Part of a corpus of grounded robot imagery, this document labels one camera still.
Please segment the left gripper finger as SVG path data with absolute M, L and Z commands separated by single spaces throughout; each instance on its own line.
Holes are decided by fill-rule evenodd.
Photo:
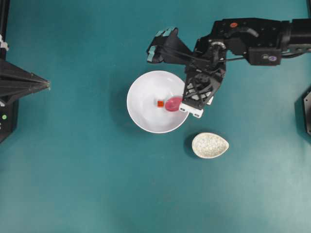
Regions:
M 50 89 L 49 86 L 32 86 L 28 88 L 13 88 L 13 87 L 1 87 L 0 88 L 0 101 L 2 103 L 13 103 L 14 101 L 27 96 L 29 94 L 34 94 L 36 92 Z
M 50 81 L 47 81 L 32 72 L 25 71 L 3 59 L 0 60 L 0 79 L 5 81 L 25 82 L 43 84 L 50 87 Z

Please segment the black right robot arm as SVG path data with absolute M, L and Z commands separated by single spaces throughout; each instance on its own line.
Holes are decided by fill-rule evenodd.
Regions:
M 149 63 L 185 66 L 183 104 L 202 110 L 225 77 L 226 54 L 253 66 L 278 66 L 311 50 L 311 21 L 277 21 L 233 18 L 215 21 L 210 34 L 199 38 L 190 50 L 178 37 L 178 29 L 157 32 L 147 49 Z

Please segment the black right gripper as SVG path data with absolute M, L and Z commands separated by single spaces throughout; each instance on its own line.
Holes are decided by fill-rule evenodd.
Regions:
M 147 62 L 187 65 L 182 103 L 204 108 L 212 102 L 225 77 L 226 52 L 221 41 L 205 36 L 197 40 L 192 54 L 178 37 L 178 28 L 168 27 L 156 33 L 147 49 Z

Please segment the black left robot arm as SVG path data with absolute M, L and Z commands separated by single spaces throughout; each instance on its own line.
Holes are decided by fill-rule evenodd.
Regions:
M 131 124 L 126 89 L 150 67 L 155 33 L 183 1 L 12 0 L 0 100 L 25 98 L 19 134 L 39 144 L 106 144 Z

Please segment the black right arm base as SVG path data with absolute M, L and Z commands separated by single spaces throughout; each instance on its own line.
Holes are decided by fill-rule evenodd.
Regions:
M 311 143 L 311 86 L 309 85 L 294 103 L 295 123 L 298 135 Z

